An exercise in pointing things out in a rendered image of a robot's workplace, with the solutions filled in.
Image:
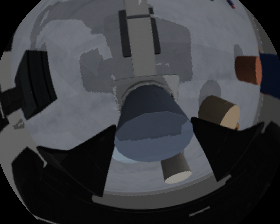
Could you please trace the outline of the light blue round disc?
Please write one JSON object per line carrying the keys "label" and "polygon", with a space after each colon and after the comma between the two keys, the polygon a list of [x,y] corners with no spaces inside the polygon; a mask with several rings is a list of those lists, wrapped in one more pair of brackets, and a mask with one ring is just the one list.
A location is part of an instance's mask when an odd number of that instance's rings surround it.
{"label": "light blue round disc", "polygon": [[140,161],[135,161],[133,159],[127,159],[127,157],[124,157],[123,153],[120,153],[119,151],[117,151],[116,145],[115,145],[115,148],[113,148],[112,157],[113,157],[113,159],[120,161],[120,163],[127,163],[127,164],[140,163]]}

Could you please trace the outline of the tan cylinder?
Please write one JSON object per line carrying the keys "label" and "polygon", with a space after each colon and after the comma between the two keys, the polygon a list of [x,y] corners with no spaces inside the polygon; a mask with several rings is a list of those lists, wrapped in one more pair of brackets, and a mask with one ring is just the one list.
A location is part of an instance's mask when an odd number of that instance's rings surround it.
{"label": "tan cylinder", "polygon": [[240,108],[220,97],[207,96],[200,104],[199,119],[234,129],[240,120]]}

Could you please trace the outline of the reddish-brown cylinder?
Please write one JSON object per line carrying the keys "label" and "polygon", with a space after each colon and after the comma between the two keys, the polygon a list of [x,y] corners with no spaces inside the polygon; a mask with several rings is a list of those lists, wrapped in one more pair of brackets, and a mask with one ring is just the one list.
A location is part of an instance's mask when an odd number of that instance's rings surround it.
{"label": "reddish-brown cylinder", "polygon": [[252,83],[258,85],[261,83],[262,68],[260,57],[254,56],[237,56],[234,59],[234,71],[238,80],[245,81],[245,83]]}

